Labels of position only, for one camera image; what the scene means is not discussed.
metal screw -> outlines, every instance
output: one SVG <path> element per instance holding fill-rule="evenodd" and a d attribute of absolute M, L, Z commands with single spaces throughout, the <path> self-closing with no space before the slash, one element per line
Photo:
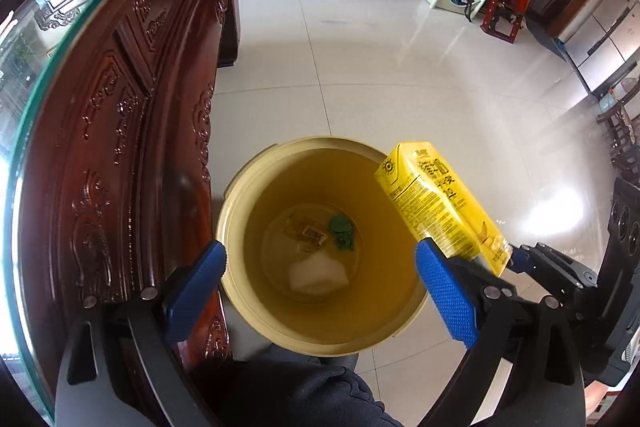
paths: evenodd
<path fill-rule="evenodd" d="M 140 296 L 142 297 L 143 301 L 152 301 L 153 299 L 158 297 L 158 288 L 149 286 L 148 288 L 142 290 Z"/>
<path fill-rule="evenodd" d="M 89 310 L 93 308 L 98 303 L 98 299 L 96 299 L 93 295 L 89 295 L 82 301 L 82 306 L 84 309 Z"/>
<path fill-rule="evenodd" d="M 558 299 L 556 299 L 553 295 L 547 295 L 545 297 L 545 304 L 547 308 L 555 310 L 560 305 L 560 302 L 558 302 Z"/>
<path fill-rule="evenodd" d="M 496 288 L 495 286 L 487 286 L 484 288 L 484 295 L 486 295 L 487 298 L 495 301 L 495 299 L 500 298 L 500 290 L 498 290 L 498 288 Z"/>

white tile floor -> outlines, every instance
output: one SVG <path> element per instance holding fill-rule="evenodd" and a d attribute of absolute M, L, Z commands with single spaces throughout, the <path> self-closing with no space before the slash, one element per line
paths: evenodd
<path fill-rule="evenodd" d="M 332 134 L 388 152 L 429 140 L 512 243 L 545 241 L 599 267 L 615 173 L 597 111 L 529 32 L 507 44 L 424 0 L 240 0 L 240 13 L 238 61 L 218 71 L 212 101 L 214 199 L 273 143 Z M 526 275 L 506 277 L 526 298 L 545 294 Z M 463 353 L 429 303 L 356 370 L 412 427 Z M 477 418 L 508 374 L 502 364 Z"/>

glass edge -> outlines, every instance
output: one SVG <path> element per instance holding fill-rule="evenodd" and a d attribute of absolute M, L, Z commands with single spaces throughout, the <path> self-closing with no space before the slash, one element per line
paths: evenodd
<path fill-rule="evenodd" d="M 69 31 L 65 34 L 61 40 L 54 55 L 50 58 L 48 64 L 43 71 L 39 74 L 36 85 L 34 86 L 26 104 L 26 110 L 20 117 L 18 123 L 18 133 L 15 139 L 14 150 L 9 159 L 9 170 L 6 187 L 6 199 L 4 202 L 4 219 L 3 225 L 3 238 L 2 238 L 2 270 L 4 276 L 4 286 L 6 292 L 6 300 L 9 304 L 9 315 L 12 322 L 13 334 L 18 345 L 20 359 L 27 369 L 27 377 L 38 393 L 38 397 L 44 404 L 45 409 L 49 413 L 50 417 L 54 418 L 54 404 L 52 396 L 46 392 L 43 385 L 40 383 L 40 371 L 36 368 L 36 360 L 34 359 L 34 353 L 29 349 L 29 344 L 26 340 L 23 324 L 18 312 L 18 302 L 16 296 L 16 286 L 14 277 L 14 261 L 12 255 L 13 248 L 13 223 L 14 223 L 14 208 L 20 206 L 20 194 L 16 199 L 16 190 L 18 180 L 21 179 L 24 167 L 24 158 L 26 156 L 26 150 L 28 142 L 31 136 L 31 129 L 35 122 L 37 112 L 40 110 L 42 101 L 45 98 L 45 94 L 49 84 L 44 82 L 46 76 L 51 76 L 56 73 L 60 64 L 63 62 L 66 52 L 70 48 L 72 42 L 78 36 L 78 33 L 84 30 L 83 26 L 92 17 L 95 9 L 104 0 L 91 0 L 86 10 L 84 10 L 79 18 L 74 22 Z"/>

garbage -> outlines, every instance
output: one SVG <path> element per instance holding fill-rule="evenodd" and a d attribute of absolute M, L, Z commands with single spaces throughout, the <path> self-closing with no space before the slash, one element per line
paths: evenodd
<path fill-rule="evenodd" d="M 344 266 L 322 250 L 289 267 L 289 285 L 297 293 L 318 297 L 348 284 Z"/>
<path fill-rule="evenodd" d="M 308 248 L 298 247 L 301 253 L 316 251 L 329 237 L 329 231 L 326 227 L 298 211 L 291 213 L 282 231 L 288 237 L 297 239 L 308 246 Z"/>
<path fill-rule="evenodd" d="M 338 214 L 329 221 L 329 230 L 335 237 L 338 250 L 353 251 L 353 223 L 344 214 Z"/>

yellow juice box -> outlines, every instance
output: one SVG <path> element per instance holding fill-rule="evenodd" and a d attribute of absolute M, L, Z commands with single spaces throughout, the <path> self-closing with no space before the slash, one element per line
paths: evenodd
<path fill-rule="evenodd" d="M 420 241 L 432 237 L 444 255 L 476 259 L 499 276 L 511 245 L 429 142 L 402 142 L 375 173 L 402 219 Z"/>

